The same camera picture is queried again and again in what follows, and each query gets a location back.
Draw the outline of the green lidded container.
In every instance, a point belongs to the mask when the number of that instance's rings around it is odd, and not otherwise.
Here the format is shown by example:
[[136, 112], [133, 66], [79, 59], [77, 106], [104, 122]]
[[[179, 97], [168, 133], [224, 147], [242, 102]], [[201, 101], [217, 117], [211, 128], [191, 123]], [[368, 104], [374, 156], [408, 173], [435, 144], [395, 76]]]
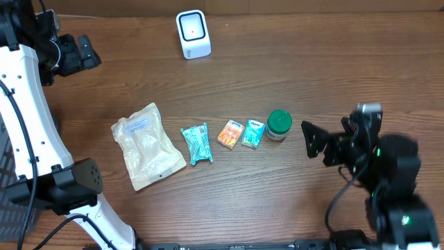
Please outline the green lidded container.
[[268, 117], [265, 133], [271, 140], [283, 140], [292, 127], [292, 117], [285, 110], [274, 110]]

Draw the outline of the teal tissue pack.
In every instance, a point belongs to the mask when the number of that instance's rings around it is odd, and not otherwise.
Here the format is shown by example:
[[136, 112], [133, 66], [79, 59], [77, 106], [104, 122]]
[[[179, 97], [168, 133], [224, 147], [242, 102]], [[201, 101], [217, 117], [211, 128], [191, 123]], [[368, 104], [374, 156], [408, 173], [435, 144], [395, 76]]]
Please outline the teal tissue pack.
[[252, 149], [257, 149], [262, 140], [265, 124], [259, 121], [249, 119], [246, 124], [244, 136], [241, 144]]

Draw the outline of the orange tissue pack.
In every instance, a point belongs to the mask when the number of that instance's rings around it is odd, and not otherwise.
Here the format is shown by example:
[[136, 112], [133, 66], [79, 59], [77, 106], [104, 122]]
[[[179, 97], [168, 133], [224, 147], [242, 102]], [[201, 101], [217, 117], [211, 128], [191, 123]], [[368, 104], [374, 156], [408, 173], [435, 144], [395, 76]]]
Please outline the orange tissue pack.
[[223, 146], [234, 149], [236, 143], [244, 133], [245, 126], [234, 120], [229, 120], [219, 133], [217, 141]]

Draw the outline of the clear white plastic pouch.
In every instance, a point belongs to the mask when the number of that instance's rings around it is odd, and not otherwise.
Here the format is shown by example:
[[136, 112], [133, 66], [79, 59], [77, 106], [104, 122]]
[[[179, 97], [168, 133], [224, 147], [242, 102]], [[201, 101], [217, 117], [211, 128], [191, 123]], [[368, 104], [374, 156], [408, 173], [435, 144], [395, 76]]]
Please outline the clear white plastic pouch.
[[150, 103], [111, 126], [123, 151], [134, 190], [139, 191], [183, 169], [187, 163], [167, 136], [160, 111]]

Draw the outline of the teal crinkled snack packet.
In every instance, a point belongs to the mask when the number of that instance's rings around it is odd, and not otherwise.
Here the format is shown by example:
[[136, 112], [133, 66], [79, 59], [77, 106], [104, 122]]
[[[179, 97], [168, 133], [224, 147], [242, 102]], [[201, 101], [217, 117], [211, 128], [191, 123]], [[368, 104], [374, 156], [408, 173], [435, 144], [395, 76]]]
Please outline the teal crinkled snack packet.
[[191, 165], [195, 165], [200, 160], [213, 162], [206, 122], [200, 126], [192, 126], [187, 129], [182, 128], [180, 131], [189, 149]]

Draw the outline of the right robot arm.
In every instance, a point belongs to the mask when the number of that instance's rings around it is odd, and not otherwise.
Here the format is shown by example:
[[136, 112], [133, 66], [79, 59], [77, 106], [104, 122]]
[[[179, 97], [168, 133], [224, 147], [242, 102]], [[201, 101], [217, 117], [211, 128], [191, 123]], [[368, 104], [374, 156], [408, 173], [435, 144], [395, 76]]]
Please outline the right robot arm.
[[354, 111], [341, 120], [343, 132], [331, 133], [303, 121], [307, 155], [323, 153], [326, 167], [351, 175], [333, 198], [331, 211], [351, 186], [365, 189], [366, 216], [377, 235], [372, 243], [360, 230], [331, 231], [335, 249], [439, 249], [433, 212], [415, 193], [421, 167], [418, 143], [402, 134], [379, 135], [382, 113]]

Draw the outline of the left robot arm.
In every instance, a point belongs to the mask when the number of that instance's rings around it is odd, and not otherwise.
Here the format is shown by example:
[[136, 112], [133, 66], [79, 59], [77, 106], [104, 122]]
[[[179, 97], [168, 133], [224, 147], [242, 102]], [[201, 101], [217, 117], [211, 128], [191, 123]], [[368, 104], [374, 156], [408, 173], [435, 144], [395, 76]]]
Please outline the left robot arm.
[[17, 181], [6, 189], [16, 204], [52, 210], [76, 222], [101, 249], [142, 249], [135, 230], [103, 195], [96, 162], [74, 161], [62, 142], [43, 88], [101, 63], [89, 38], [61, 35], [52, 10], [30, 1], [1, 2], [1, 116], [15, 157]]

